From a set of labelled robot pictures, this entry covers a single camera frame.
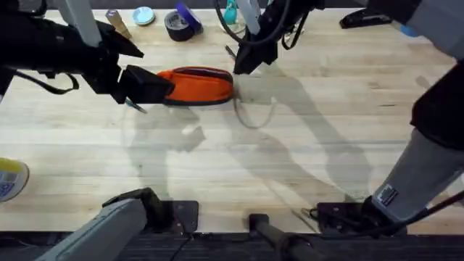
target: wooden tabletop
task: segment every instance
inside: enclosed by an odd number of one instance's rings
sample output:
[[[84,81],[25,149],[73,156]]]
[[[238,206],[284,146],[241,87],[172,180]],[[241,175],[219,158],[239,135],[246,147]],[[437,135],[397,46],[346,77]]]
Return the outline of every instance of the wooden tabletop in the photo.
[[[25,162],[30,180],[0,204],[0,230],[74,231],[112,196],[149,186],[162,199],[197,200],[200,231],[245,231],[252,212],[285,231],[316,231],[295,213],[372,194],[409,140],[414,101],[454,65],[390,25],[340,29],[352,11],[312,12],[294,49],[279,47],[276,63],[235,78],[235,106],[146,105],[145,115],[96,95],[82,78],[64,96],[14,79],[0,105],[0,155]],[[104,13],[96,18],[106,22]],[[184,43],[169,39],[167,10],[146,27],[120,13],[145,53],[121,65],[232,71],[224,46],[238,46],[212,10],[196,11],[204,32]],[[57,12],[47,17],[60,21]],[[70,85],[63,76],[49,83]],[[459,180],[434,204],[462,187]],[[449,207],[410,232],[464,233],[463,215]]]

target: tape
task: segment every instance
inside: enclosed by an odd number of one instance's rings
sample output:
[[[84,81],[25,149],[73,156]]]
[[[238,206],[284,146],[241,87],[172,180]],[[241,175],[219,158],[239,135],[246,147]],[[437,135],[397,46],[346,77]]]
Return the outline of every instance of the tape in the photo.
[[[203,32],[202,22],[200,19],[185,5],[178,2],[175,8],[179,14],[188,22],[188,24],[194,29],[195,34]]]
[[[195,30],[177,11],[166,15],[165,26],[169,37],[174,41],[187,41],[195,35]]]

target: wire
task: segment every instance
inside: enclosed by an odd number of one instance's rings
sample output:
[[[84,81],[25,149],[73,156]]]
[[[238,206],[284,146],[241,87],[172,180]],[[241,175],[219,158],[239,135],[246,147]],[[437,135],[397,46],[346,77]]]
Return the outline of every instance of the wire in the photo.
[[[285,7],[283,8],[282,16],[281,19],[278,21],[277,26],[275,27],[274,31],[267,36],[266,38],[259,40],[259,41],[246,41],[241,38],[239,38],[225,23],[223,14],[220,11],[220,6],[219,6],[219,0],[213,0],[213,3],[215,5],[215,10],[217,14],[217,18],[219,18],[220,24],[223,26],[225,32],[235,41],[237,41],[239,44],[242,45],[247,45],[247,46],[260,46],[263,44],[267,44],[268,42],[274,41],[274,39],[278,36],[278,34],[281,32],[281,29],[283,28],[283,24],[285,23],[285,20],[287,18],[287,15],[289,14],[290,10],[290,3],[291,0],[286,0],[285,2]]]
[[[321,239],[354,239],[354,238],[359,238],[363,236],[381,236],[382,233],[388,232],[388,231],[397,231],[401,228],[406,227],[407,225],[413,224],[415,222],[418,222],[424,218],[427,218],[430,215],[433,215],[437,213],[440,210],[443,210],[445,207],[448,207],[456,202],[459,202],[464,199],[464,191],[459,192],[458,194],[451,196],[449,199],[445,199],[444,201],[438,203],[437,205],[431,207],[430,209],[420,212],[416,216],[410,218],[409,220],[396,223],[393,225],[388,225],[380,228],[374,228],[368,231],[362,231],[356,234],[352,235],[339,235],[339,236],[327,236],[327,235],[318,235],[318,234],[308,234],[308,236],[311,237],[318,237]]]
[[[69,73],[65,73],[65,75],[67,77],[69,77],[69,79],[71,79],[71,82],[72,82],[72,88],[69,88],[69,89],[60,89],[60,88],[56,88],[56,87],[53,87],[51,85],[49,85],[48,83],[44,83],[43,81],[39,80],[39,79],[36,79],[30,75],[27,75],[25,73],[22,73],[22,72],[14,72],[14,75],[18,76],[18,77],[21,77],[23,79],[26,79],[26,80],[29,80],[37,85],[39,85],[40,87],[44,88],[45,90],[47,90],[48,92],[52,93],[52,94],[56,94],[56,95],[63,95],[63,94],[66,94],[72,90],[78,90],[79,89],[79,82],[78,80],[76,80],[74,78],[74,76],[72,76],[71,74]]]
[[[169,261],[174,261],[177,255],[182,251],[182,249],[187,245],[192,239],[194,239],[193,236],[189,236],[182,244],[177,248],[177,250],[174,252],[173,256],[169,259]]]
[[[297,41],[299,39],[299,35],[302,33],[303,25],[305,25],[306,18],[307,18],[309,13],[310,13],[310,11],[306,12],[306,14],[304,14],[302,19],[299,21],[298,29],[297,29],[297,31],[295,33],[295,36],[293,37],[293,40],[291,41],[290,46],[287,46],[287,43],[285,42],[285,37],[282,37],[282,46],[283,46],[283,48],[285,50],[288,51],[288,50],[294,48],[295,45],[297,44]]]

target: black floor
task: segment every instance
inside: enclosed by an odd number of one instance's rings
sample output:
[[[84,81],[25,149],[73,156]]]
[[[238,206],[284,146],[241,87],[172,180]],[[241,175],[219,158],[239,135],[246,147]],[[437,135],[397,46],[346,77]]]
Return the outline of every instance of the black floor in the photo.
[[[47,0],[49,6],[53,7],[54,0]],[[190,8],[206,9],[212,8],[213,0],[181,0]],[[258,0],[261,7],[264,7],[268,0]],[[40,5],[41,0],[20,0],[22,8],[35,9]],[[172,9],[178,0],[90,0],[94,9],[135,9],[137,7],[148,6],[154,9]],[[353,0],[326,0],[327,7],[358,7]]]
[[[246,234],[215,234],[198,236],[190,241],[176,256],[179,260],[214,261],[277,261],[276,252],[263,240],[247,239]],[[53,244],[55,239],[48,239]],[[135,237],[121,251],[118,261],[168,261],[184,237],[159,234],[143,234]],[[0,246],[5,240],[0,234]],[[33,260],[50,246],[25,246],[16,243],[12,247],[0,247],[0,260]],[[22,239],[22,243],[33,244]],[[349,241],[323,241],[313,239],[311,244],[324,254],[340,260],[357,261],[458,261],[464,260],[464,236],[406,236],[398,239],[351,239]]]

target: sticker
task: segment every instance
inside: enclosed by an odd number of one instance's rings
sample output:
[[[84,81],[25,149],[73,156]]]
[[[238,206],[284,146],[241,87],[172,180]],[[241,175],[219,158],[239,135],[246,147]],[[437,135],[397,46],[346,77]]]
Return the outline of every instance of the sticker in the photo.
[[[6,196],[15,187],[18,174],[0,171],[0,198]]]
[[[386,184],[381,193],[377,196],[377,200],[379,200],[383,206],[387,207],[393,202],[396,196],[398,196],[398,191],[389,184]]]

